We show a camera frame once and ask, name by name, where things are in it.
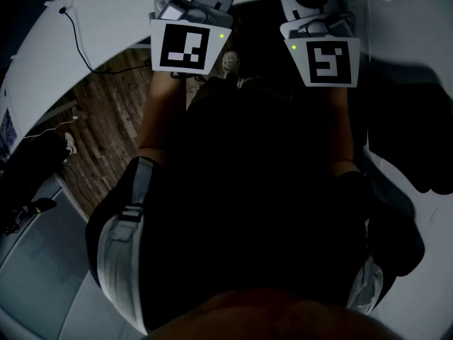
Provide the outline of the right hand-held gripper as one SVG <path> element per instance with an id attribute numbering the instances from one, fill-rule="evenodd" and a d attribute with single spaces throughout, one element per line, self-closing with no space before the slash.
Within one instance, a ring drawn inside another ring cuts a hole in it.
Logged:
<path id="1" fill-rule="evenodd" d="M 288 21 L 280 32 L 304 85 L 355 88 L 361 42 L 354 34 L 355 16 L 346 12 L 347 1 L 310 0 L 310 8 L 302 0 L 280 2 Z"/>

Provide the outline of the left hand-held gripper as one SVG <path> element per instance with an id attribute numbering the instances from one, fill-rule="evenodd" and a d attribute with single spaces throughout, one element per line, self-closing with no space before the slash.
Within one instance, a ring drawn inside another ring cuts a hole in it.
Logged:
<path id="1" fill-rule="evenodd" d="M 234 0 L 156 0 L 150 20 L 155 72 L 209 74 L 231 34 Z"/>

